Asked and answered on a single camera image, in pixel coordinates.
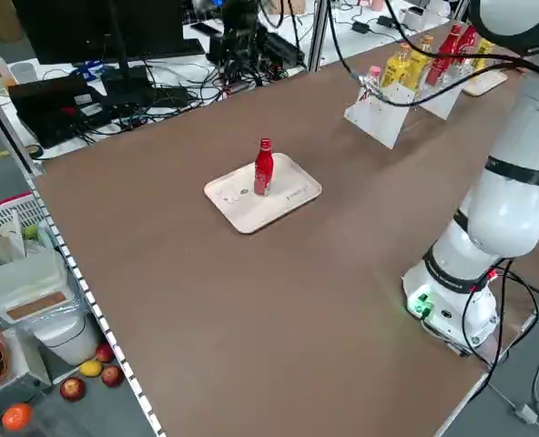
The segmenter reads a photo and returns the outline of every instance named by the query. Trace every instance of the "black strap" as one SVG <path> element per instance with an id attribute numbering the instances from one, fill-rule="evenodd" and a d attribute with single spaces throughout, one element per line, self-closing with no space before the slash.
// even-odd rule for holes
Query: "black strap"
<path id="1" fill-rule="evenodd" d="M 430 275 L 446 289 L 460 294 L 470 294 L 475 290 L 482 290 L 488 282 L 488 275 L 483 274 L 477 279 L 459 279 L 447 273 L 440 267 L 433 257 L 433 246 L 423 255 L 425 268 Z"/>
<path id="2" fill-rule="evenodd" d="M 505 178 L 539 186 L 539 170 L 520 167 L 494 157 L 488 157 L 484 168 Z"/>
<path id="3" fill-rule="evenodd" d="M 455 221 L 464 232 L 468 232 L 468 218 L 463 214 L 462 210 L 458 208 L 453 215 L 453 221 Z"/>

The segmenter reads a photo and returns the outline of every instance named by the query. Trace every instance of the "yellow lemon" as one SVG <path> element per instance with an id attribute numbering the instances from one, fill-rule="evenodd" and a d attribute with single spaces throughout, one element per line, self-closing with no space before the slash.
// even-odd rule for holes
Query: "yellow lemon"
<path id="1" fill-rule="evenodd" d="M 86 361 L 79 366 L 79 371 L 82 375 L 93 378 L 102 372 L 102 364 L 94 360 Z"/>

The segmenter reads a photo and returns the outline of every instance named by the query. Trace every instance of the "brown table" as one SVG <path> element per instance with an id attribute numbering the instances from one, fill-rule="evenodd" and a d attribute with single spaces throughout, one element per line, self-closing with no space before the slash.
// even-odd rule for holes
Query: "brown table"
<path id="1" fill-rule="evenodd" d="M 366 71 L 395 47 L 351 60 Z M 340 65 L 46 165 L 43 199 L 168 436 L 429 436 L 482 374 L 403 307 L 401 275 L 482 170 L 514 100 L 418 109 L 394 150 L 344 120 Z M 271 137 L 323 186 L 252 236 L 205 198 Z M 516 270 L 539 286 L 539 248 Z M 508 293 L 510 339 L 531 310 Z"/>

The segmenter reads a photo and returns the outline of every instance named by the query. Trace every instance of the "computer monitor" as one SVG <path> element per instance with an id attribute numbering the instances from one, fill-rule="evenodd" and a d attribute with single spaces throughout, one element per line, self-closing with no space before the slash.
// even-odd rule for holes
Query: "computer monitor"
<path id="1" fill-rule="evenodd" d="M 13 1 L 41 64 L 117 59 L 106 0 Z M 183 39 L 181 2 L 114 0 L 129 60 L 204 53 Z"/>

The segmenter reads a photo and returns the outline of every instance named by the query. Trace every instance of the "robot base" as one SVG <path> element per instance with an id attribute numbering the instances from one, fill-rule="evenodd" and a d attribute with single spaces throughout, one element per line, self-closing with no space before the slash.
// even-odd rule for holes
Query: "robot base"
<path id="1" fill-rule="evenodd" d="M 462 315 L 469 294 L 460 294 L 440 285 L 429 274 L 423 261 L 403 277 L 407 310 L 459 351 L 471 353 L 462 331 Z M 496 299 L 488 286 L 473 294 L 466 311 L 466 337 L 477 348 L 498 326 Z"/>

